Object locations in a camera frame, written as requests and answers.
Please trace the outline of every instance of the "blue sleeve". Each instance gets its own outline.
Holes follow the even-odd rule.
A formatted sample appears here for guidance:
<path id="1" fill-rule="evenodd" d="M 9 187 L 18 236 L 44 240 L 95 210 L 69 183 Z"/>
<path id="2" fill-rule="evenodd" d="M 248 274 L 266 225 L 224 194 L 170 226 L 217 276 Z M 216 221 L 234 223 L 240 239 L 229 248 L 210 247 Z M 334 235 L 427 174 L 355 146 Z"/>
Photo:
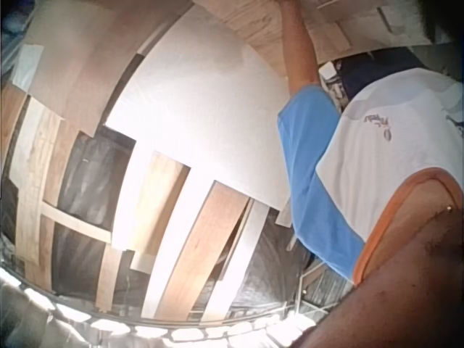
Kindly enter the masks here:
<path id="1" fill-rule="evenodd" d="M 301 89 L 278 118 L 292 201 L 307 192 L 315 167 L 335 133 L 340 114 L 331 97 L 320 87 Z"/>

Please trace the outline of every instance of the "wooden slat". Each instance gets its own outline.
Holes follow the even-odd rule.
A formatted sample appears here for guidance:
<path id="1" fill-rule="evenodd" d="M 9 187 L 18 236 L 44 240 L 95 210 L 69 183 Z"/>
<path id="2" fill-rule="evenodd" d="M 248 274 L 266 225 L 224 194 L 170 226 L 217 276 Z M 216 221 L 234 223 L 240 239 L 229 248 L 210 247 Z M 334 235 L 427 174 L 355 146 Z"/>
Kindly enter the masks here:
<path id="1" fill-rule="evenodd" d="M 188 235 L 166 285 L 155 319 L 187 320 L 248 197 L 216 183 Z"/>
<path id="2" fill-rule="evenodd" d="M 269 207 L 253 201 L 248 219 L 221 280 L 217 281 L 202 316 L 202 322 L 223 320 L 244 280 L 249 261 L 260 238 Z"/>
<path id="3" fill-rule="evenodd" d="M 141 316 L 153 318 L 183 245 L 190 234 L 214 181 L 190 170 L 159 246 Z"/>
<path id="4" fill-rule="evenodd" d="M 36 265 L 40 264 L 41 202 L 60 122 L 61 118 L 56 114 L 42 109 L 30 156 L 26 159 L 24 182 L 18 193 L 16 255 Z"/>
<path id="5" fill-rule="evenodd" d="M 41 203 L 41 213 L 48 218 L 52 219 L 56 223 L 68 227 L 78 233 L 82 233 L 85 236 L 91 237 L 104 243 L 111 242 L 111 232 L 104 230 L 103 228 L 96 227 L 90 223 L 86 223 L 82 220 L 77 219 L 71 215 L 52 207 L 50 204 L 45 202 Z"/>
<path id="6" fill-rule="evenodd" d="M 115 292 L 117 272 L 123 253 L 107 244 L 101 260 L 99 284 L 96 290 L 95 306 L 103 312 L 111 311 Z"/>
<path id="7" fill-rule="evenodd" d="M 20 116 L 26 96 L 27 94 L 24 91 L 21 91 L 18 87 L 13 86 L 11 83 L 7 83 L 1 90 L 0 174 L 3 172 L 3 166 L 8 154 L 9 143 L 12 140 L 17 119 Z"/>

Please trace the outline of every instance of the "construction material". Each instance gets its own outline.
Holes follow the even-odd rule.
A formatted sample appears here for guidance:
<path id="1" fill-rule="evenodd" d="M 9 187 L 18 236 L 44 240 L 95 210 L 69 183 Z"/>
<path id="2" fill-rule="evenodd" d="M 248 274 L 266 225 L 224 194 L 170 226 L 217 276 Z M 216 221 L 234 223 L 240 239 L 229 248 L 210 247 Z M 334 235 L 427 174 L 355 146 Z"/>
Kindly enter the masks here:
<path id="1" fill-rule="evenodd" d="M 183 246 L 155 319 L 187 320 L 247 202 L 243 194 L 215 183 Z"/>
<path id="2" fill-rule="evenodd" d="M 143 318 L 154 317 L 175 263 L 213 183 L 207 174 L 190 170 L 159 246 L 142 307 Z"/>
<path id="3" fill-rule="evenodd" d="M 104 248 L 95 300 L 95 306 L 103 312 L 110 312 L 112 309 L 117 272 L 122 254 L 120 250 L 113 249 L 110 244 Z"/>
<path id="4" fill-rule="evenodd" d="M 288 97 L 254 50 L 194 6 L 146 56 L 106 126 L 280 210 L 289 185 L 276 123 Z"/>
<path id="5" fill-rule="evenodd" d="M 34 105 L 35 102 L 31 100 L 30 105 Z M 23 173 L 24 180 L 18 193 L 15 234 L 16 255 L 35 265 L 40 264 L 41 202 L 46 174 L 61 122 L 60 117 L 45 107 L 39 109 L 41 113 L 34 116 L 40 120 L 33 137 L 30 156 L 25 159 L 26 171 Z"/>
<path id="6" fill-rule="evenodd" d="M 227 269 L 222 279 L 218 280 L 212 291 L 210 300 L 202 316 L 202 322 L 225 319 L 233 299 L 244 280 L 249 261 L 260 238 L 269 207 L 258 201 L 253 201 L 248 219 L 243 226 Z"/>
<path id="7" fill-rule="evenodd" d="M 69 229 L 82 233 L 85 236 L 91 237 L 104 243 L 111 242 L 111 232 L 104 230 L 103 228 L 96 227 L 90 223 L 86 223 L 82 220 L 77 219 L 71 215 L 52 207 L 50 204 L 45 202 L 41 203 L 41 213 L 48 218 L 52 219 L 56 223 L 68 227 Z"/>
<path id="8" fill-rule="evenodd" d="M 8 154 L 9 143 L 12 140 L 17 119 L 20 116 L 26 96 L 27 94 L 24 93 L 24 91 L 21 91 L 18 87 L 11 83 L 7 83 L 1 90 L 0 173 L 3 172 L 3 166 Z"/>

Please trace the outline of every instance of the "wood grain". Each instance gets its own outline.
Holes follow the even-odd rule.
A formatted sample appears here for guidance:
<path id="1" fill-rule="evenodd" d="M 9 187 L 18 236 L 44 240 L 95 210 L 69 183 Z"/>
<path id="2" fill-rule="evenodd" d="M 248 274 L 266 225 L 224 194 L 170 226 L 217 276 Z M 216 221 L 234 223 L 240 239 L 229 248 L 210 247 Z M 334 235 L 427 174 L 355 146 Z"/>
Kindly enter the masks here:
<path id="1" fill-rule="evenodd" d="M 122 255 L 120 250 L 113 249 L 110 244 L 104 248 L 95 300 L 95 306 L 103 312 L 110 312 L 112 309 L 117 272 Z"/>
<path id="2" fill-rule="evenodd" d="M 221 183 L 212 187 L 166 285 L 155 319 L 187 320 L 247 202 L 247 196 Z"/>
<path id="3" fill-rule="evenodd" d="M 5 159 L 7 158 L 9 143 L 12 140 L 13 132 L 15 131 L 17 119 L 20 116 L 22 106 L 26 100 L 27 94 L 20 90 L 18 87 L 7 83 L 1 90 L 1 142 L 0 142 L 0 156 L 1 156 L 1 169 Z"/>
<path id="4" fill-rule="evenodd" d="M 60 117 L 43 109 L 30 156 L 27 158 L 25 180 L 18 193 L 16 255 L 35 265 L 40 265 L 41 202 L 60 122 Z"/>

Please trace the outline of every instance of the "skin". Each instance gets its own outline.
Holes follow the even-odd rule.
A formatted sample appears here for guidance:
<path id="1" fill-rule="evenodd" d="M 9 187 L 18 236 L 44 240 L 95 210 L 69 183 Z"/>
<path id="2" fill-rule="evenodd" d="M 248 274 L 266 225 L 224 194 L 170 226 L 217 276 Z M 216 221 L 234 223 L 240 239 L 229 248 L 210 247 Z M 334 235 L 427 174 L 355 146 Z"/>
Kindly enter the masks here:
<path id="1" fill-rule="evenodd" d="M 278 4 L 289 90 L 294 95 L 320 83 L 318 66 L 299 2 Z M 442 194 L 422 200 L 435 202 L 437 197 Z M 409 223 L 406 216 L 407 223 L 398 228 L 411 237 L 293 348 L 463 347 L 463 211 L 448 211 L 445 198 L 427 218 Z"/>

